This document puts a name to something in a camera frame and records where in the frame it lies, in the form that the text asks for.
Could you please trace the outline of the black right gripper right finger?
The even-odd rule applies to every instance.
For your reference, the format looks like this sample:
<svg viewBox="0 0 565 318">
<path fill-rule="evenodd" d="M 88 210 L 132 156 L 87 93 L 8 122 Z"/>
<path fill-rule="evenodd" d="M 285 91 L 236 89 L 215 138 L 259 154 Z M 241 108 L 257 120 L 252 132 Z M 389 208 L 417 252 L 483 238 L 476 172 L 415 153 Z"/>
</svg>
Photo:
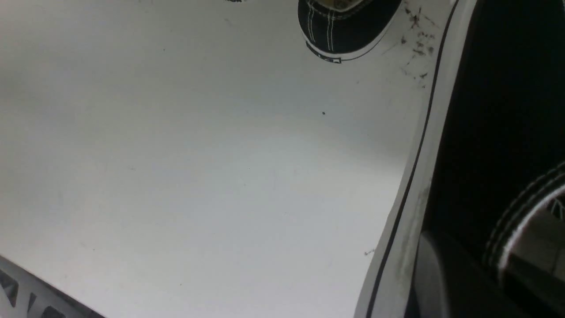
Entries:
<svg viewBox="0 0 565 318">
<path fill-rule="evenodd" d="M 564 282 L 512 257 L 502 284 L 444 233 L 425 231 L 418 251 L 406 318 L 562 318 Z"/>
</svg>

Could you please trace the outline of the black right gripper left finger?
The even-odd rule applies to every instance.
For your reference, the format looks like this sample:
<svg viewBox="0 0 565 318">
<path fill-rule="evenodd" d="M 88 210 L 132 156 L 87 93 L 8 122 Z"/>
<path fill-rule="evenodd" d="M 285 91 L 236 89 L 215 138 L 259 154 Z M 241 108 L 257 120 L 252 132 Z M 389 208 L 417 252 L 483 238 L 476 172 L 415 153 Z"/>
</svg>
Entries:
<svg viewBox="0 0 565 318">
<path fill-rule="evenodd" d="M 101 314 L 0 258 L 2 318 L 101 318 Z"/>
</svg>

